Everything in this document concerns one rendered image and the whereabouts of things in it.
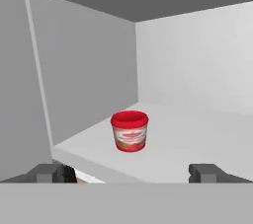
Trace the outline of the grey open cabinet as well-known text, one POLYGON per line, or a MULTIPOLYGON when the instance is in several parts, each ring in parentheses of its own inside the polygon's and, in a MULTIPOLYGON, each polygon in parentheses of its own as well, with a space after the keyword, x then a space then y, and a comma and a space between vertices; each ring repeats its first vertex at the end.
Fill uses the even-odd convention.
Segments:
POLYGON ((193 163, 253 180, 253 2, 133 23, 25 0, 52 157, 107 183, 183 183, 193 163), (148 115, 123 152, 111 117, 148 115))

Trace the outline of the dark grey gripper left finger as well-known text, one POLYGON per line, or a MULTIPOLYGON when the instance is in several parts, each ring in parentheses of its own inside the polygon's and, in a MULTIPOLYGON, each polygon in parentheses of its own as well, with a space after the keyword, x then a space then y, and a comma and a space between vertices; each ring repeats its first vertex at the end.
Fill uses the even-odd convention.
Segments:
POLYGON ((4 183, 63 183, 64 167, 60 164, 39 164, 25 174, 4 180, 4 183))

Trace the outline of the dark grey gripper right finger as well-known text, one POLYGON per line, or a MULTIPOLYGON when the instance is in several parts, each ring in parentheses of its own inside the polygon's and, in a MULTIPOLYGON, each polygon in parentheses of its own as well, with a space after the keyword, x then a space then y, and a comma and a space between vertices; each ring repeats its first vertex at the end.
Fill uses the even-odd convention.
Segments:
POLYGON ((201 184, 218 184, 218 183, 242 183, 247 184, 250 181, 228 174, 215 164, 190 164, 189 165, 189 182, 201 184))

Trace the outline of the red jam jar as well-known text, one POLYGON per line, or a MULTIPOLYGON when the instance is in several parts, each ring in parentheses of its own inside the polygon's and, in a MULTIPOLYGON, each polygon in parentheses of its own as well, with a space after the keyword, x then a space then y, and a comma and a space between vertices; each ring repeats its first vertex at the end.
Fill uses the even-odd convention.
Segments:
POLYGON ((140 111, 117 112, 111 117, 116 146, 123 152, 137 152, 145 147, 148 115, 140 111))

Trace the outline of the grey cabinet door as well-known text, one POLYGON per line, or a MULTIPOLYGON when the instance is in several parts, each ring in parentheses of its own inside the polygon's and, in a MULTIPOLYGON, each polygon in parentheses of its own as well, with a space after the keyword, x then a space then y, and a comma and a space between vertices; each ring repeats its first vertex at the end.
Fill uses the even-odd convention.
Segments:
POLYGON ((25 0, 0 0, 0 181, 51 161, 25 0))

